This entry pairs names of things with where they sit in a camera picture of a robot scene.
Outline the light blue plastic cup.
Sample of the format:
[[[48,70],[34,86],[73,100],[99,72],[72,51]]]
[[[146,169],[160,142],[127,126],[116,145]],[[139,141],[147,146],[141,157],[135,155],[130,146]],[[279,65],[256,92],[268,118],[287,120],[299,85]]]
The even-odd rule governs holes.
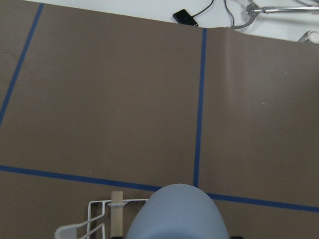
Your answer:
[[[134,218],[128,239],[228,239],[212,199],[187,184],[165,186],[150,196]]]

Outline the small black usb hub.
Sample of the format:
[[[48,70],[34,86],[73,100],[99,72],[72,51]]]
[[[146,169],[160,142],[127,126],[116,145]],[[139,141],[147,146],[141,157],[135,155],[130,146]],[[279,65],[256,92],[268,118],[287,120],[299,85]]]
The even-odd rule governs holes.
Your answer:
[[[198,26],[198,23],[194,20],[194,18],[185,10],[179,10],[175,12],[172,17],[178,24],[190,25],[190,26]]]

